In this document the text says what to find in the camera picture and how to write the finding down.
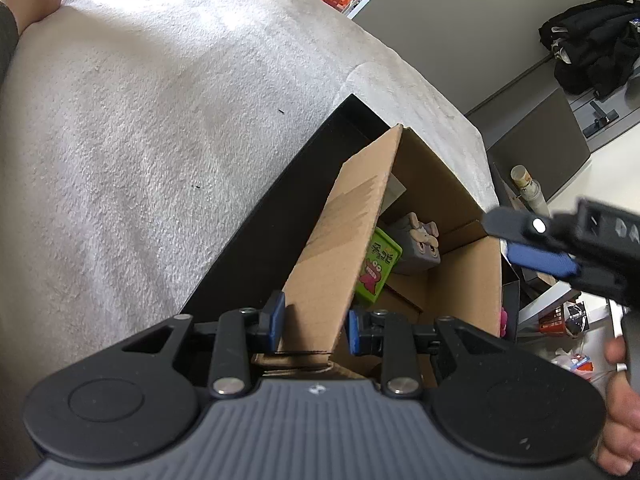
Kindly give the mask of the person right hand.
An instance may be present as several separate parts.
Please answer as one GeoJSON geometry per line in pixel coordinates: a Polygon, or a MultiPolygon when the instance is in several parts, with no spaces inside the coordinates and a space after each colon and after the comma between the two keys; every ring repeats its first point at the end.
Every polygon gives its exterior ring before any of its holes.
{"type": "Polygon", "coordinates": [[[606,421],[597,450],[598,465],[624,476],[639,461],[639,395],[625,372],[616,372],[606,387],[606,421]]]}

